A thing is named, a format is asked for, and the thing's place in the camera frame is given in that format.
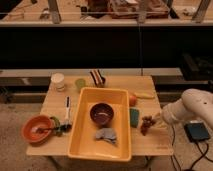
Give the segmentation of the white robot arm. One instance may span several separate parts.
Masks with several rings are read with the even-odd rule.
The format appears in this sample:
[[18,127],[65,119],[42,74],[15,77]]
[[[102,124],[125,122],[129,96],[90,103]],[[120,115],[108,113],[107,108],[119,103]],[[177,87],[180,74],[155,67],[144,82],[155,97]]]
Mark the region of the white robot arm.
[[158,126],[166,123],[174,125],[197,117],[201,118],[213,130],[213,93],[199,89],[187,89],[181,97],[165,105],[154,116]]

